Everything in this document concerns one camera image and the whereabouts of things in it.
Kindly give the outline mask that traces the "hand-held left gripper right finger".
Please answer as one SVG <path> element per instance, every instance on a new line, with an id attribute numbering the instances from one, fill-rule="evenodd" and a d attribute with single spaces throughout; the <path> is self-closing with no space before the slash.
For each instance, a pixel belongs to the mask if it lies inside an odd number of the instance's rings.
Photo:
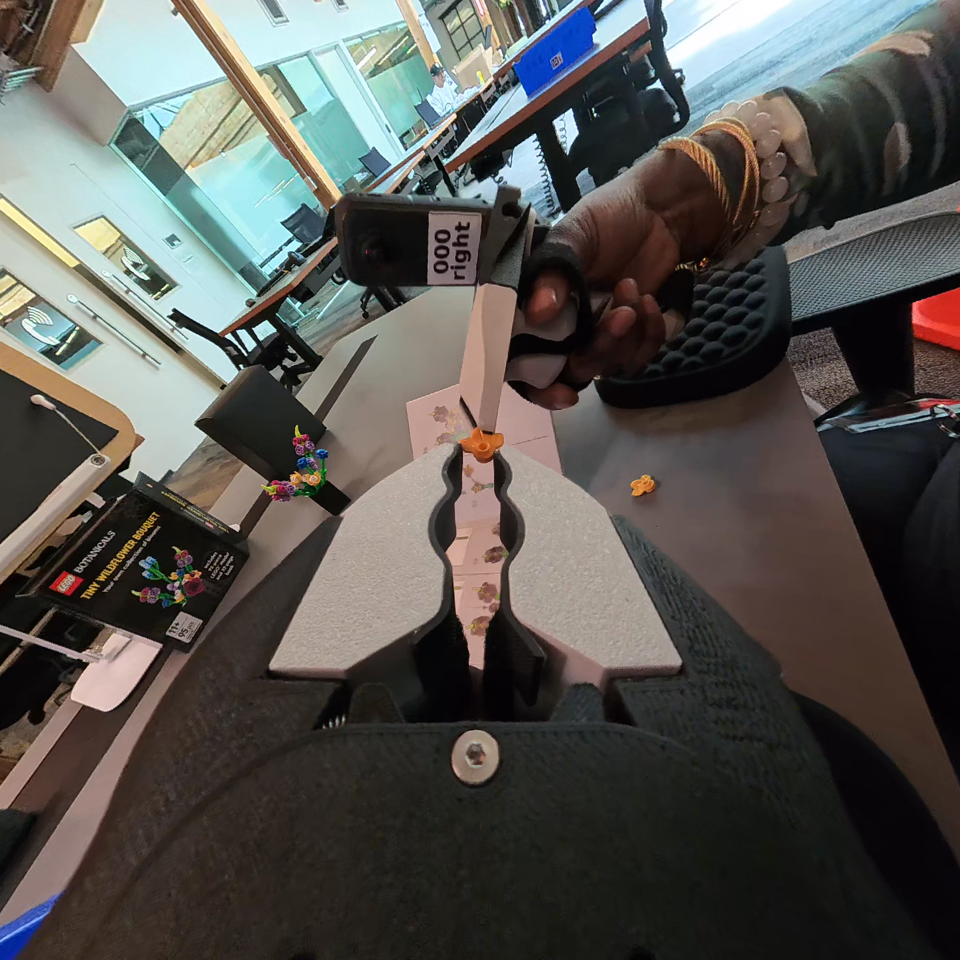
<path id="1" fill-rule="evenodd" d="M 548 717 L 565 693 L 672 677 L 682 658 L 607 510 L 515 447 L 494 457 L 507 549 L 499 606 L 486 630 L 484 712 Z"/>

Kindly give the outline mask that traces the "person's right hand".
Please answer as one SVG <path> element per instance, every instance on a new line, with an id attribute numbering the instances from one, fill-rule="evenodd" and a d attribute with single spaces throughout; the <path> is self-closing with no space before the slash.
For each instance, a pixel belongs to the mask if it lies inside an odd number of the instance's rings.
<path id="1" fill-rule="evenodd" d="M 716 253 L 737 210 L 742 154 L 725 155 L 722 135 L 694 136 L 721 172 L 727 201 L 714 188 L 713 166 L 678 149 L 656 150 L 581 199 L 549 232 L 550 243 L 578 258 L 592 288 L 611 294 L 590 342 L 569 356 L 549 386 L 525 387 L 526 399 L 550 411 L 577 404 L 596 377 L 636 374 L 666 341 L 657 294 L 682 262 Z"/>

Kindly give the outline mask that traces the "blue bins on far desk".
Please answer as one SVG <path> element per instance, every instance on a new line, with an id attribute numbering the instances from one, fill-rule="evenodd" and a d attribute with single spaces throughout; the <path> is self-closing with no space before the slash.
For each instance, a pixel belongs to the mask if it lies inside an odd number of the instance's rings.
<path id="1" fill-rule="evenodd" d="M 578 6 L 512 64 L 525 94 L 532 98 L 594 48 L 596 22 L 588 6 Z"/>

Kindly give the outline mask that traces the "black honeycomb cushion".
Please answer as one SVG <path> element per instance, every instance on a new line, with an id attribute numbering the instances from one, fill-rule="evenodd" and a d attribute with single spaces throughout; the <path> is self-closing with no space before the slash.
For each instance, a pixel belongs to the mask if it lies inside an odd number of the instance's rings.
<path id="1" fill-rule="evenodd" d="M 638 373 L 596 378 L 596 393 L 609 406 L 649 409 L 722 397 L 765 378 L 786 357 L 792 310 L 780 246 L 738 268 L 681 269 L 657 302 L 684 324 Z"/>

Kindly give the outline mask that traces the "blue plastic bin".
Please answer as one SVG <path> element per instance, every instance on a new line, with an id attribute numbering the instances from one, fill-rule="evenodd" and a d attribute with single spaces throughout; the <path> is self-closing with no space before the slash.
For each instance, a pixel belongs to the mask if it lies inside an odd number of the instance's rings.
<path id="1" fill-rule="evenodd" d="M 1 926 L 1 959 L 17 959 L 49 916 L 62 894 L 54 894 Z"/>

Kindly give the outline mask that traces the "white flat device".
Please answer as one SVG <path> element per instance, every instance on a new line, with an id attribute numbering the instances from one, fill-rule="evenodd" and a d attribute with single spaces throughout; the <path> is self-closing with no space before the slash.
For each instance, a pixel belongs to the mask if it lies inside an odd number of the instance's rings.
<path id="1" fill-rule="evenodd" d="M 131 696 L 162 649 L 159 642 L 114 631 L 103 643 L 99 658 L 76 679 L 69 700 L 102 714 L 116 710 Z"/>

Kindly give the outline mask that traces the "grey mesh office chair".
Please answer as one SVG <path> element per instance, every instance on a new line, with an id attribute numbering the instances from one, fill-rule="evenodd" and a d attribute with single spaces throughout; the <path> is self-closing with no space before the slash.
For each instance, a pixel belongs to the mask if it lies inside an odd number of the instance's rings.
<path id="1" fill-rule="evenodd" d="M 871 229 L 788 265 L 793 336 L 840 325 L 861 307 L 909 305 L 958 286 L 959 213 Z"/>

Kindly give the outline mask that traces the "long wooden desk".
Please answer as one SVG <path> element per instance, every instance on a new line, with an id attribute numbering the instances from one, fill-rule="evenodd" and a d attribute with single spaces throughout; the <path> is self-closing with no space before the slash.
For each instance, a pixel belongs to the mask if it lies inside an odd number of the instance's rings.
<path id="1" fill-rule="evenodd" d="M 241 315 L 219 334 L 240 330 L 250 348 L 253 330 L 260 339 L 274 332 L 269 317 L 280 317 L 295 293 L 308 299 L 334 275 L 362 286 L 383 301 L 385 311 L 404 303 L 406 287 L 493 283 L 514 253 L 523 270 L 525 231 L 544 232 L 533 207 L 522 205 L 517 190 L 502 188 L 494 202 L 481 199 L 422 197 L 397 193 L 352 193 L 341 198 L 307 252 L 291 253 L 283 269 L 267 283 Z"/>

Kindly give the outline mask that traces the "person's right forearm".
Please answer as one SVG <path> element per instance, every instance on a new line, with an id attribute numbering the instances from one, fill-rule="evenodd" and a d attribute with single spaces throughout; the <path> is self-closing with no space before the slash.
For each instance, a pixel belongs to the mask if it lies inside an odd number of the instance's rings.
<path id="1" fill-rule="evenodd" d="M 728 262 L 795 234 L 928 194 L 959 179 L 958 2 L 933 2 L 807 89 L 727 105 L 755 142 L 776 133 L 782 197 L 764 200 Z"/>

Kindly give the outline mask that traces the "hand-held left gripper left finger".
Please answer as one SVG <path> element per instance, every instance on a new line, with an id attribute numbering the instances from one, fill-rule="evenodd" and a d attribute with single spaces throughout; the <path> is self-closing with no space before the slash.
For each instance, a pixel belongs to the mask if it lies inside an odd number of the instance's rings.
<path id="1" fill-rule="evenodd" d="M 344 511 L 271 674 L 382 684 L 408 721 L 468 717 L 470 654 L 447 556 L 462 459 L 459 446 L 436 446 Z"/>

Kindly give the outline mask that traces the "plain black box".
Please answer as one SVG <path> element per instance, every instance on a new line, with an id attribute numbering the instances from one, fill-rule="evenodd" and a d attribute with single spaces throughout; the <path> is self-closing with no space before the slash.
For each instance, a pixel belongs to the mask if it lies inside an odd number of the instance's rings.
<path id="1" fill-rule="evenodd" d="M 327 431 L 294 393 L 259 366 L 237 373 L 195 425 L 269 483 L 288 478 L 296 468 L 295 426 L 310 435 L 319 449 L 324 449 L 321 440 Z M 333 489 L 335 496 L 321 494 L 318 501 L 313 500 L 336 516 L 351 498 L 334 485 Z"/>

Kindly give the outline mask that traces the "lego instruction booklet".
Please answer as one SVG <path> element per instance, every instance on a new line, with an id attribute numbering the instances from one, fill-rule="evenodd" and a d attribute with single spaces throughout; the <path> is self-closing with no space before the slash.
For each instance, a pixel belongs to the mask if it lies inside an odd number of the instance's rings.
<path id="1" fill-rule="evenodd" d="M 415 458 L 438 446 L 458 446 L 473 429 L 456 386 L 409 401 L 406 413 Z M 505 447 L 518 447 L 547 468 L 562 471 L 551 414 L 507 385 L 502 390 L 495 430 L 503 435 Z M 492 462 L 463 456 L 462 490 L 455 503 L 456 533 L 447 549 L 455 611 L 470 666 L 476 669 L 484 664 L 486 633 L 500 604 L 500 574 L 508 555 L 500 537 L 500 502 L 494 480 Z"/>

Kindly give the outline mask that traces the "black lego set box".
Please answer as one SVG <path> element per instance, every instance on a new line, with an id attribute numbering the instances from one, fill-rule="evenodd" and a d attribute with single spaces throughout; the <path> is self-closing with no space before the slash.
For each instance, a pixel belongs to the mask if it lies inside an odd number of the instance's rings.
<path id="1" fill-rule="evenodd" d="M 139 473 L 21 591 L 91 624 L 192 649 L 249 557 L 246 539 Z"/>

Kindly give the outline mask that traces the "lego flower model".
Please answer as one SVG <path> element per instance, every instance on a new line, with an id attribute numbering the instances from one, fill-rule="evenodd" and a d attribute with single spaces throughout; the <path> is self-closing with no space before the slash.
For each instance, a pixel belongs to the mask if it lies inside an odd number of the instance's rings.
<path id="1" fill-rule="evenodd" d="M 321 495 L 335 497 L 328 472 L 329 451 L 318 448 L 310 435 L 294 426 L 292 446 L 295 469 L 286 479 L 275 479 L 261 486 L 264 494 L 275 502 L 290 502 L 296 498 L 319 500 Z"/>

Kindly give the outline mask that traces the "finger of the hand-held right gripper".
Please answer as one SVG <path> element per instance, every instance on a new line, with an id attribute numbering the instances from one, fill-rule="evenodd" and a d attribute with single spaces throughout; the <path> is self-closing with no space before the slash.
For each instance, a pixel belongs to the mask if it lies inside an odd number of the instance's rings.
<path id="1" fill-rule="evenodd" d="M 517 309 L 517 292 L 486 283 L 477 287 L 466 332 L 459 390 L 473 425 L 494 433 Z"/>

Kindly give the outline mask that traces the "black office chair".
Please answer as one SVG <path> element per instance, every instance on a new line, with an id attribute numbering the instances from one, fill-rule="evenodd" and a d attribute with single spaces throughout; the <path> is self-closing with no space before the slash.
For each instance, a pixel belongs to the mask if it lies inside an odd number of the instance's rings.
<path id="1" fill-rule="evenodd" d="M 168 319 L 176 329 L 189 331 L 218 347 L 239 373 L 256 367 L 269 374 L 276 372 L 279 383 L 291 392 L 299 389 L 303 375 L 315 372 L 325 359 L 293 326 L 277 316 L 268 318 L 273 332 L 265 339 L 258 338 L 252 329 L 248 331 L 253 340 L 251 347 L 239 338 L 240 330 L 221 335 L 177 308 L 172 309 Z"/>

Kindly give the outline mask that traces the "wood-framed dark screen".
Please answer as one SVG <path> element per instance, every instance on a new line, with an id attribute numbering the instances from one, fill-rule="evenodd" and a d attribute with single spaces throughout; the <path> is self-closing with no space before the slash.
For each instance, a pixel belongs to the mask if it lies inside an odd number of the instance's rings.
<path id="1" fill-rule="evenodd" d="M 35 555 L 141 444 L 130 419 L 1 343 L 1 579 Z"/>

